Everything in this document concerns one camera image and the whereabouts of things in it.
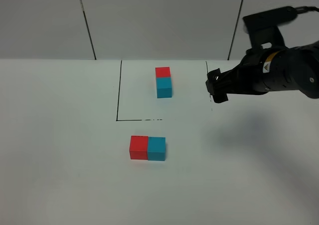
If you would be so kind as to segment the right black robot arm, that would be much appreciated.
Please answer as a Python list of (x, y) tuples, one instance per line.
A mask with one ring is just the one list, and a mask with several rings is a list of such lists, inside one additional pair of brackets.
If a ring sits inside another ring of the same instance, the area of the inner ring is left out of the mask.
[(264, 95), (276, 91), (300, 91), (311, 99), (319, 97), (319, 44), (301, 47), (249, 49), (233, 69), (208, 72), (206, 87), (215, 103), (228, 94)]

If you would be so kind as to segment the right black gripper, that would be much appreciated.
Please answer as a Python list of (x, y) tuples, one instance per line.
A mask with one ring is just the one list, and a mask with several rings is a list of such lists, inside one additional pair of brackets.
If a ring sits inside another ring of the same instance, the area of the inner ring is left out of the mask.
[(293, 90), (287, 49), (265, 49), (247, 54), (233, 69), (207, 73), (206, 87), (215, 103), (228, 101), (227, 94), (264, 95)]

